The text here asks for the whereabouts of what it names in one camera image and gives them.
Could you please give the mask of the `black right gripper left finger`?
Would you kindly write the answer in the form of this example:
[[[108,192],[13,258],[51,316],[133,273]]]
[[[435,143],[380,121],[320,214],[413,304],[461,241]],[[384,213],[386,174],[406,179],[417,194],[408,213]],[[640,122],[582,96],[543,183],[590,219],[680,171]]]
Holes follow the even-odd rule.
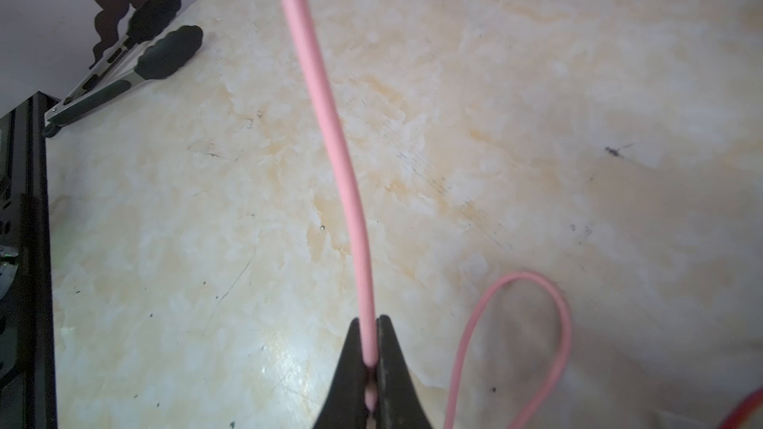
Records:
[[[369,410],[366,387],[369,371],[363,360],[359,319],[354,319],[338,359],[326,400],[314,429],[364,429]]]

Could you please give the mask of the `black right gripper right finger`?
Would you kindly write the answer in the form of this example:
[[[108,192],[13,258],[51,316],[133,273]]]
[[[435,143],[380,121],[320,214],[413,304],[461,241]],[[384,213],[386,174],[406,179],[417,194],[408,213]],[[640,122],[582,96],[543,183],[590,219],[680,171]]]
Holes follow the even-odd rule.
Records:
[[[379,362],[376,369],[378,428],[431,429],[416,394],[391,318],[378,318]]]

